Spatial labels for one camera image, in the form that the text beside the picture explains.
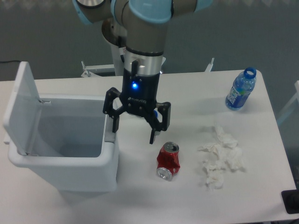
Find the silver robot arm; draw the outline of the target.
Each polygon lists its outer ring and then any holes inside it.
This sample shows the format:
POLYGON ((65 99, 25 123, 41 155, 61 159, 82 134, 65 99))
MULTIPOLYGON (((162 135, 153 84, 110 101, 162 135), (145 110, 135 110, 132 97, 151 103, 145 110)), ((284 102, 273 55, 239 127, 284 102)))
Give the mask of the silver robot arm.
POLYGON ((144 118, 151 127, 150 143, 170 125, 171 104, 156 100, 167 28, 173 17, 209 7, 210 0, 75 0, 85 24, 99 21, 121 27, 111 30, 112 42, 125 48, 122 90, 106 92, 103 112, 113 119, 127 112, 144 118))

